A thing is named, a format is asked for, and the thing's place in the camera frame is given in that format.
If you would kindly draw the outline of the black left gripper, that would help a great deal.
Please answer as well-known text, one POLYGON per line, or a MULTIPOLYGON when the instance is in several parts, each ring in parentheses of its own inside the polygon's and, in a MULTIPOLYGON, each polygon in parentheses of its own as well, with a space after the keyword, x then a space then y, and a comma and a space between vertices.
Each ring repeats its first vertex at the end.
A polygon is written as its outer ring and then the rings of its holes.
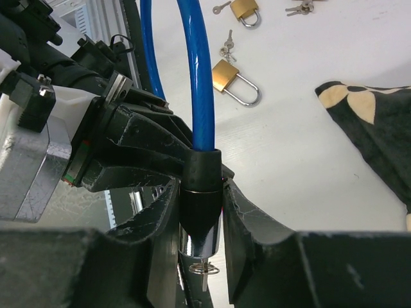
POLYGON ((170 112, 164 99, 134 87, 130 78, 114 72, 103 94, 91 100, 74 135, 73 152, 62 180, 96 193, 166 185, 172 178, 181 178, 185 150, 192 147, 192 133, 170 112), (116 146, 162 155, 92 159, 102 147, 108 127, 109 141, 116 146))

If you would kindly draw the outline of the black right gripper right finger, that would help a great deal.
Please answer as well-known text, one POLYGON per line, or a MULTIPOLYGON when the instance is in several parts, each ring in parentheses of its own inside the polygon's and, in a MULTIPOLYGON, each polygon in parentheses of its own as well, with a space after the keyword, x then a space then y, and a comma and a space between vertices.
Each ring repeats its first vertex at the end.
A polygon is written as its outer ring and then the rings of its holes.
POLYGON ((235 307, 409 307, 408 232, 294 231, 223 189, 229 301, 235 307))

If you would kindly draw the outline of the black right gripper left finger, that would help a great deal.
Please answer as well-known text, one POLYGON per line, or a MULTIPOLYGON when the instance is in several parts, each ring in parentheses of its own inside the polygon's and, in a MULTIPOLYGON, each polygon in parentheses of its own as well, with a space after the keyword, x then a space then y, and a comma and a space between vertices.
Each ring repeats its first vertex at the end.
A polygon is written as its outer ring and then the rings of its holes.
POLYGON ((90 228, 1 231, 2 307, 174 307, 179 183, 132 219, 90 228))

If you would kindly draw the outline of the large brass padlock with keys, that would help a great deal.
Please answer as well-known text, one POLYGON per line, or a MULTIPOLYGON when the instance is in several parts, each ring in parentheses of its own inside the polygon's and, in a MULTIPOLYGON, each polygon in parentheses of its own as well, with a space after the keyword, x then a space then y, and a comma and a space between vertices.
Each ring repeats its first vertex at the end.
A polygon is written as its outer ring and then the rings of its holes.
POLYGON ((232 99, 245 107, 254 107, 261 101, 261 90, 255 83, 244 77, 240 70, 232 64, 236 62, 235 57, 231 53, 233 47, 232 30, 229 30, 227 40, 219 50, 219 55, 222 59, 212 68, 213 87, 222 94, 228 94, 232 99), (236 80, 243 81, 255 91, 256 97, 252 101, 244 101, 230 91, 230 86, 236 80))

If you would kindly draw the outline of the small silver key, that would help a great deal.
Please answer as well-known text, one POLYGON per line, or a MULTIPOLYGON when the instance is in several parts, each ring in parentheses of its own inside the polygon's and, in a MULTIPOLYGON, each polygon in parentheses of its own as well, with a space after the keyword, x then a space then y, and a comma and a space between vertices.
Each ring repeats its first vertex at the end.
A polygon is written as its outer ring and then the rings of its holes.
POLYGON ((221 13, 221 11, 222 11, 225 7, 229 6, 231 3, 232 3, 232 1, 227 1, 227 2, 225 2, 225 3, 223 3, 223 4, 216 5, 216 6, 213 7, 212 12, 213 12, 215 15, 218 15, 218 14, 221 13))

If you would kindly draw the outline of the small brass padlock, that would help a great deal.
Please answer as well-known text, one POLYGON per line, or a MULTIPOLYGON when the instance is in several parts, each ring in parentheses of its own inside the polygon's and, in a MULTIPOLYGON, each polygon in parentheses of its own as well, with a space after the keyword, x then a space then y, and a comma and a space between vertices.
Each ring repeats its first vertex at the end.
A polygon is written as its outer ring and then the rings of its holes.
POLYGON ((255 0, 235 0, 230 4, 230 8, 235 18, 241 22, 244 27, 252 29, 258 27, 261 16, 259 6, 255 0), (253 23, 248 23, 247 19, 254 16, 256 20, 253 23))

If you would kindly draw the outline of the brass padlock with key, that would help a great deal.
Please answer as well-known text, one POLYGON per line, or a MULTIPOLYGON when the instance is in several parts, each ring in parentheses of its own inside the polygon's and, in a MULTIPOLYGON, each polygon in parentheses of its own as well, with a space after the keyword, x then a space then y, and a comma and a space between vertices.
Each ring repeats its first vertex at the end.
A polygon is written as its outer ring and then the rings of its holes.
POLYGON ((314 12, 315 3, 316 1, 314 0, 303 0, 297 6, 286 8, 284 11, 286 12, 287 17, 294 15, 309 15, 314 12))

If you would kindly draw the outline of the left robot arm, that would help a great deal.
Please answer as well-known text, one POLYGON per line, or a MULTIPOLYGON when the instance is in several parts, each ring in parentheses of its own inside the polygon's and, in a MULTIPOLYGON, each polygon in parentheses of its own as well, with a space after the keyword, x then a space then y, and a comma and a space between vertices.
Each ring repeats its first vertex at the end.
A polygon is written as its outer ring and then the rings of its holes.
POLYGON ((63 120, 69 158, 59 179, 88 191, 182 178, 192 134, 165 100, 115 70, 110 46, 79 40, 73 57, 45 1, 1 2, 1 49, 17 63, 1 92, 21 108, 17 125, 39 134, 63 120))

